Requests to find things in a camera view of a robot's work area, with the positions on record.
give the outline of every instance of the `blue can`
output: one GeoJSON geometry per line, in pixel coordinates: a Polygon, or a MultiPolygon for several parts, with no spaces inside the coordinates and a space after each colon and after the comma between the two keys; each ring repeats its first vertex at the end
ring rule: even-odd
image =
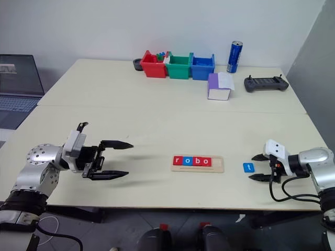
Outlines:
{"type": "Polygon", "coordinates": [[[231,44],[227,72],[230,72],[230,73],[236,72],[237,66],[239,65],[239,59],[240,59],[242,47],[243,47],[243,43],[240,41],[234,41],[231,44]]]}

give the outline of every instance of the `white table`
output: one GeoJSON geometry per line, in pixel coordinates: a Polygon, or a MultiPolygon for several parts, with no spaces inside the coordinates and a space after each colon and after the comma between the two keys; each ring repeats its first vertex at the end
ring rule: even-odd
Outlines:
{"type": "Polygon", "coordinates": [[[10,136],[14,132],[15,132],[15,130],[0,128],[0,141],[7,141],[7,140],[9,140],[10,136]]]}
{"type": "MultiPolygon", "coordinates": [[[[225,72],[225,66],[216,66],[225,72]]],[[[233,74],[229,101],[207,100],[207,81],[147,78],[131,61],[78,60],[39,101],[43,106],[171,108],[185,111],[275,112],[304,114],[291,86],[284,91],[247,93],[244,79],[273,77],[279,68],[241,67],[233,74]]]]}
{"type": "MultiPolygon", "coordinates": [[[[85,145],[123,140],[133,149],[106,150],[105,169],[129,175],[111,181],[91,181],[61,172],[48,200],[53,205],[145,208],[207,208],[258,210],[319,210],[298,201],[275,202],[267,183],[248,178],[242,163],[262,152],[272,138],[296,154],[326,146],[306,114],[188,111],[151,107],[137,109],[39,106],[0,149],[0,200],[5,200],[29,149],[40,143],[62,145],[71,129],[88,121],[85,145]],[[220,155],[225,172],[170,171],[175,154],[220,155]]],[[[267,162],[254,162],[257,173],[270,173],[267,162]]],[[[315,193],[311,180],[287,185],[292,194],[315,193]]],[[[275,184],[277,197],[282,197],[275,184]]]]}

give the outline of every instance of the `black cable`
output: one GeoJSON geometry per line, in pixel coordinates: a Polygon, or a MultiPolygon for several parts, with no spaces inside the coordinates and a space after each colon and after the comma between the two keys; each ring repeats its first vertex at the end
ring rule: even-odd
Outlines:
{"type": "Polygon", "coordinates": [[[79,246],[80,246],[80,251],[83,251],[83,243],[81,242],[80,239],[74,237],[74,236],[71,236],[71,235],[66,235],[66,234],[56,234],[56,233],[50,233],[46,230],[44,230],[43,228],[41,228],[38,223],[36,223],[36,229],[38,231],[40,231],[42,234],[46,234],[46,235],[50,235],[50,236],[55,236],[55,237],[61,237],[61,238],[68,238],[68,239],[72,239],[76,242],[78,242],[79,246]]]}
{"type": "MultiPolygon", "coordinates": [[[[283,182],[283,184],[282,184],[282,191],[284,192],[284,194],[286,194],[287,196],[291,197],[291,195],[285,190],[285,185],[286,185],[288,182],[292,181],[292,180],[296,180],[296,179],[304,179],[304,178],[308,178],[308,177],[309,177],[309,174],[308,174],[308,175],[305,175],[305,176],[293,177],[293,178],[290,178],[290,179],[285,180],[285,181],[283,182]]],[[[306,197],[314,197],[314,198],[317,198],[317,199],[320,198],[320,197],[317,196],[317,195],[312,195],[312,194],[309,194],[309,193],[308,193],[308,194],[305,194],[305,195],[306,195],[306,197]]],[[[317,201],[317,200],[300,199],[300,198],[293,198],[293,199],[294,199],[294,200],[298,200],[298,201],[314,202],[314,203],[318,203],[318,204],[320,204],[320,202],[317,201]]]]}
{"type": "MultiPolygon", "coordinates": [[[[273,190],[272,190],[273,177],[274,177],[274,169],[272,168],[272,170],[271,170],[271,176],[270,176],[270,182],[269,182],[269,189],[270,189],[270,195],[271,195],[271,197],[272,197],[272,199],[273,199],[274,201],[282,202],[282,201],[286,201],[286,200],[290,200],[290,199],[297,199],[297,198],[299,198],[299,197],[309,197],[309,196],[310,196],[310,194],[305,193],[305,194],[301,194],[301,195],[293,195],[293,196],[289,195],[288,197],[283,198],[283,199],[276,199],[276,198],[274,197],[274,195],[273,195],[273,190]]],[[[316,200],[308,200],[308,201],[310,201],[310,202],[315,202],[315,203],[320,204],[320,202],[319,202],[319,201],[316,201],[316,200]]]]}

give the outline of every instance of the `laptop screen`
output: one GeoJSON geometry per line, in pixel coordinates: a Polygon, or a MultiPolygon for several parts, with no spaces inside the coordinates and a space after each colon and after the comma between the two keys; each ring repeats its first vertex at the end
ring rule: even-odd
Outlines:
{"type": "Polygon", "coordinates": [[[32,55],[0,54],[0,94],[44,95],[32,55]]]}

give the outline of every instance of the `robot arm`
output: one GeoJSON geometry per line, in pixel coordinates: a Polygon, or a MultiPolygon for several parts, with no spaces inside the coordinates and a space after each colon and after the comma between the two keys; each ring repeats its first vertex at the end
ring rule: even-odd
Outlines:
{"type": "Polygon", "coordinates": [[[63,146],[40,144],[28,152],[25,167],[0,207],[0,245],[4,250],[21,251],[34,244],[37,236],[33,232],[39,216],[46,210],[47,199],[58,184],[60,171],[71,170],[91,180],[110,180],[128,174],[114,170],[99,172],[104,163],[102,152],[108,147],[127,149],[133,145],[105,140],[99,146],[84,146],[86,135],[82,130],[87,124],[80,123],[71,131],[63,146]],[[17,241],[10,241],[11,236],[16,236],[17,241]]]}
{"type": "Polygon", "coordinates": [[[253,160],[270,161],[272,174],[252,175],[252,179],[281,182],[282,175],[311,176],[323,212],[322,225],[327,229],[329,250],[335,250],[335,164],[334,154],[324,147],[290,155],[285,147],[274,140],[268,140],[263,148],[263,154],[256,155],[253,160]]]}

